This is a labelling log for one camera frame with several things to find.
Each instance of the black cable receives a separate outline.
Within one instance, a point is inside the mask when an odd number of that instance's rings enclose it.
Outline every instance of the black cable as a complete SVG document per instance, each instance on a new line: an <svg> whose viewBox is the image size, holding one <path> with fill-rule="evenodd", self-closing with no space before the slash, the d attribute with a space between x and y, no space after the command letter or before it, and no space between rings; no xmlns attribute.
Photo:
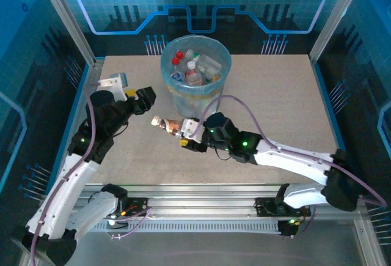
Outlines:
<svg viewBox="0 0 391 266"><path fill-rule="evenodd" d="M91 196L88 198L88 202L87 203L89 203L91 201L92 197L94 195L98 194L98 193L100 193L100 191L96 191L96 192L92 193Z"/></svg>
<svg viewBox="0 0 391 266"><path fill-rule="evenodd" d="M115 138L116 136L119 136L119 135L121 135L127 128L128 128L128 126L129 126L129 122L126 122L125 123L125 128L122 130L122 131L120 131L119 133L116 133L114 136L112 136L113 138Z"/></svg>
<svg viewBox="0 0 391 266"><path fill-rule="evenodd" d="M226 159L222 159L222 158L220 157L220 155L219 155L219 152L217 151L217 148L214 148L214 151L216 152L217 157L219 157L219 159L222 160L222 161L227 161L227 160L231 159L231 156L229 156L229 157L226 158Z"/></svg>

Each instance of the metal post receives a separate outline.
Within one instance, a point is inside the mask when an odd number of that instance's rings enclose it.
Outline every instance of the metal post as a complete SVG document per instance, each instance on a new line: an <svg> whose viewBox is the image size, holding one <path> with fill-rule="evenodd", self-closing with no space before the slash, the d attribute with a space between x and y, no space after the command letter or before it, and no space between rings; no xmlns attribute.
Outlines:
<svg viewBox="0 0 391 266"><path fill-rule="evenodd" d="M78 22L73 16L65 0L50 0L54 9L60 16L62 22L67 28L76 46L79 48L83 58L86 62L93 67L95 64L95 56L88 44L84 34L82 33Z"/></svg>
<svg viewBox="0 0 391 266"><path fill-rule="evenodd" d="M338 0L337 3L335 3L335 6L332 9L329 18L327 19L326 24L324 25L310 52L311 63L315 63L321 56L324 48L332 37L332 34L337 28L344 12L348 9L351 2L352 0Z"/></svg>

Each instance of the transparent bin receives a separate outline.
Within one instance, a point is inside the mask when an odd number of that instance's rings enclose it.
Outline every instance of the transparent bin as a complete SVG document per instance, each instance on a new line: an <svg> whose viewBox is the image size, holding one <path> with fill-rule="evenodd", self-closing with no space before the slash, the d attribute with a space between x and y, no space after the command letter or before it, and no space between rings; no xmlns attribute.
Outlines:
<svg viewBox="0 0 391 266"><path fill-rule="evenodd" d="M172 65L172 58L175 57L177 51L186 53L189 49L199 54L205 54L221 64L218 80L202 86L190 86L171 77L171 74L175 71ZM184 65L186 65L189 60L183 59ZM187 118L200 118L208 104L222 94L230 67L231 55L226 47L219 41L203 35L186 35L177 38L166 45L161 55L163 80L172 94L175 108L182 116ZM209 109L206 118L217 112L219 105L220 100Z"/></svg>

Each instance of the red bottle cap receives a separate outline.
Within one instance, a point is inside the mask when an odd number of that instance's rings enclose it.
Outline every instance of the red bottle cap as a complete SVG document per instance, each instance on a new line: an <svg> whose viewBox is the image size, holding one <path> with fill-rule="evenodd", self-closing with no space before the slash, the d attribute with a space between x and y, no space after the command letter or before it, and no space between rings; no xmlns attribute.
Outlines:
<svg viewBox="0 0 391 266"><path fill-rule="evenodd" d="M176 53L176 57L177 58L179 58L179 59L182 59L183 58L183 52L182 51L178 51L177 53Z"/></svg>
<svg viewBox="0 0 391 266"><path fill-rule="evenodd" d="M178 65L178 64L179 64L179 58L174 57L174 58L171 60L171 62L172 62L172 65Z"/></svg>

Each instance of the brown bottle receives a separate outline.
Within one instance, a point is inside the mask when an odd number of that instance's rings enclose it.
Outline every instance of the brown bottle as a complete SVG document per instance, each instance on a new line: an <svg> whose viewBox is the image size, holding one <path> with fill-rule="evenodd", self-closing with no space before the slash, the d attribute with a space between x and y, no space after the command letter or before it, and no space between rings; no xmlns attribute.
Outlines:
<svg viewBox="0 0 391 266"><path fill-rule="evenodd" d="M181 122L178 120L171 120L154 116L151 122L152 125L158 126L166 132L172 134L176 138L180 137Z"/></svg>

